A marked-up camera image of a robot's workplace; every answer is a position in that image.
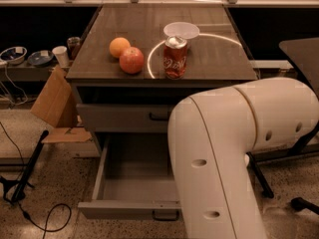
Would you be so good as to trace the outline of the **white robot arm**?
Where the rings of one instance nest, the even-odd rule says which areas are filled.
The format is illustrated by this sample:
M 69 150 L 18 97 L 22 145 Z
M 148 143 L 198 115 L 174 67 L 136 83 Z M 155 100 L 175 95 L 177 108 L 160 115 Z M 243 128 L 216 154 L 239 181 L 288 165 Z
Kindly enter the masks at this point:
M 269 78 L 201 92 L 170 114 L 168 149 L 190 239 L 268 239 L 246 155 L 293 142 L 319 120 L 305 84 Z

